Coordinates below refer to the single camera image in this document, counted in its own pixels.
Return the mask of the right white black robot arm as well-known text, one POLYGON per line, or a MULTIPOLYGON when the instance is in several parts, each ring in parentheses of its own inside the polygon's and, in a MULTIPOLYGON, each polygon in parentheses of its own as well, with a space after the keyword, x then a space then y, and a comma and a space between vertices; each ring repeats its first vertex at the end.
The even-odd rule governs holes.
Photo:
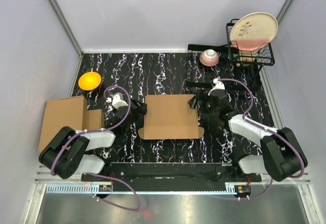
POLYGON ((261 149, 261 154, 247 155, 237 161, 231 169, 234 180, 240 182, 249 174, 264 174, 281 182, 304 174, 308 162, 291 129, 268 127, 233 110, 226 92, 221 89, 212 92, 199 90, 188 105, 191 109, 213 115, 220 126, 245 137, 261 149))

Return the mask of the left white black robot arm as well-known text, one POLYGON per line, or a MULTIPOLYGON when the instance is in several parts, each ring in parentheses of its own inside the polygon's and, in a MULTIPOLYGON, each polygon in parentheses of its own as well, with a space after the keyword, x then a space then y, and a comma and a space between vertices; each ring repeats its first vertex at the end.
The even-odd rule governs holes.
POLYGON ((147 104, 131 99, 124 101, 118 95, 108 98, 114 108, 114 117, 108 129, 74 130, 62 127, 39 155, 39 162, 62 179, 74 173, 92 173, 98 181, 110 176, 104 161, 86 152, 97 148, 111 147, 115 139, 127 133, 129 126, 147 113, 147 104))

